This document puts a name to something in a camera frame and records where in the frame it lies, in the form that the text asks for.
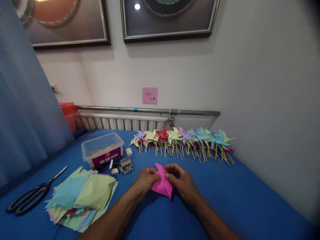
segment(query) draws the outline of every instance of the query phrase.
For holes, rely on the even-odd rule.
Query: small box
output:
[[[123,172],[123,175],[131,173],[134,170],[130,157],[120,160],[120,163],[120,171]]]
[[[131,148],[126,148],[127,157],[131,157],[133,155]]]
[[[113,163],[113,159],[110,162],[109,171],[112,176],[119,175],[120,172],[120,164],[119,163]]]

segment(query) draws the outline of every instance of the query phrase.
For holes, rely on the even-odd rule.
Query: scissors blade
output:
[[[57,175],[55,175],[53,178],[51,178],[48,183],[51,183],[54,180],[56,180],[56,178],[59,177],[68,167],[69,166],[66,166],[64,169],[62,169]]]

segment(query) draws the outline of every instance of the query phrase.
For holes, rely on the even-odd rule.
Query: clear plastic container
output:
[[[124,141],[118,136],[118,134],[109,133],[83,142],[81,144],[82,157],[83,160],[89,164],[92,170],[101,169],[109,164],[111,159],[114,159],[115,161],[122,158],[123,145]],[[104,148],[107,149],[92,154],[92,152]]]

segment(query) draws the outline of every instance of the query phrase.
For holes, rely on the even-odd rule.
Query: picture frame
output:
[[[205,38],[220,0],[120,0],[125,43]]]
[[[35,50],[111,45],[105,0],[12,0]]]

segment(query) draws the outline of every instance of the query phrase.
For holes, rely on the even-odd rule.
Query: human hand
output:
[[[150,191],[153,184],[161,180],[161,176],[157,175],[157,172],[158,171],[155,168],[143,168],[137,180],[132,185],[132,187],[141,194],[142,199],[144,199]]]
[[[176,187],[182,198],[190,205],[197,203],[201,194],[194,184],[189,172],[177,163],[165,166],[167,180]]]

